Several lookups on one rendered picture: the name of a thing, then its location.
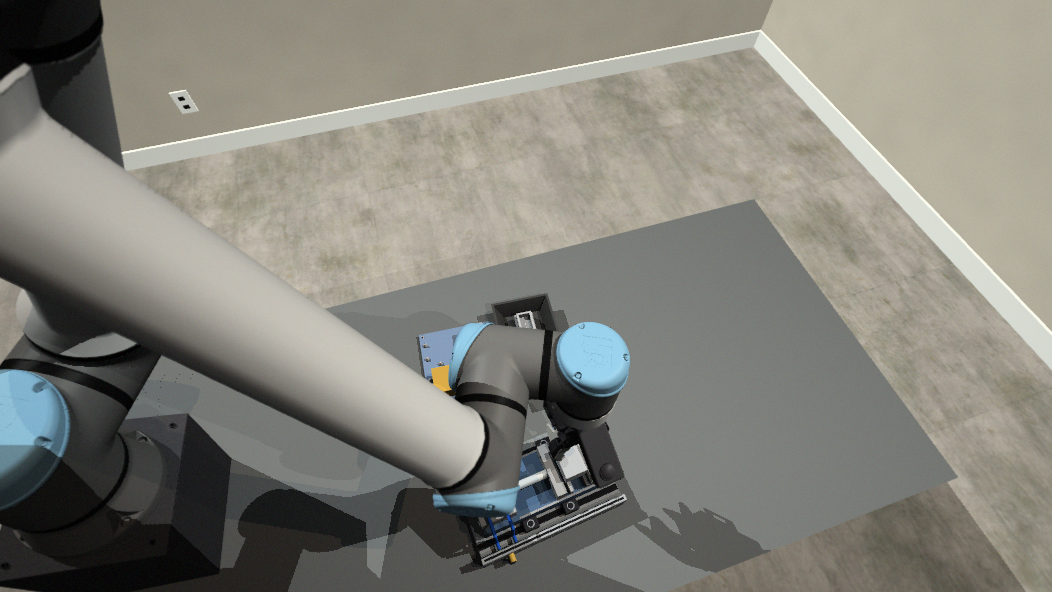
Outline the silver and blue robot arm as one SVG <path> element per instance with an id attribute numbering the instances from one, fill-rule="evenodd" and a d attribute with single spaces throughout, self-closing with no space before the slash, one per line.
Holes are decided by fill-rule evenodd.
<path id="1" fill-rule="evenodd" d="M 150 517 L 167 461 L 121 424 L 161 355 L 422 479 L 444 513 L 513 512 L 529 399 L 598 488 L 624 477 L 616 331 L 466 324 L 452 399 L 125 170 L 103 25 L 100 0 L 0 0 L 0 278 L 25 334 L 0 365 L 0 524 L 23 545 L 86 557 Z"/>

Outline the yellow brass block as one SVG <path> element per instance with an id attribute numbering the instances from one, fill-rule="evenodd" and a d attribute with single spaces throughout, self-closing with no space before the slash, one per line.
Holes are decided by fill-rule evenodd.
<path id="1" fill-rule="evenodd" d="M 449 387 L 448 371 L 449 365 L 432 368 L 433 384 L 449 396 L 454 396 L 456 392 Z"/>

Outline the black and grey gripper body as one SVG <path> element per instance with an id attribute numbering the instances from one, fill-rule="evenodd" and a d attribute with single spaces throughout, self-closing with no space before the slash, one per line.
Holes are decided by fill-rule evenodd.
<path id="1" fill-rule="evenodd" d="M 544 401 L 543 402 L 543 407 L 544 407 L 544 410 L 545 410 L 548 419 L 550 420 L 552 426 L 557 427 L 557 429 L 558 429 L 558 433 L 557 433 L 558 437 L 561 440 L 562 443 L 564 442 L 563 448 L 570 448 L 570 447 L 575 446 L 579 443 L 578 443 L 576 435 L 575 435 L 575 432 L 574 432 L 573 428 L 571 428 L 567 424 L 563 423 L 557 416 L 557 413 L 555 413 L 554 409 L 552 409 L 552 407 L 551 407 L 551 403 L 552 403 L 551 401 Z M 554 421 L 557 422 L 557 424 L 555 424 Z"/>

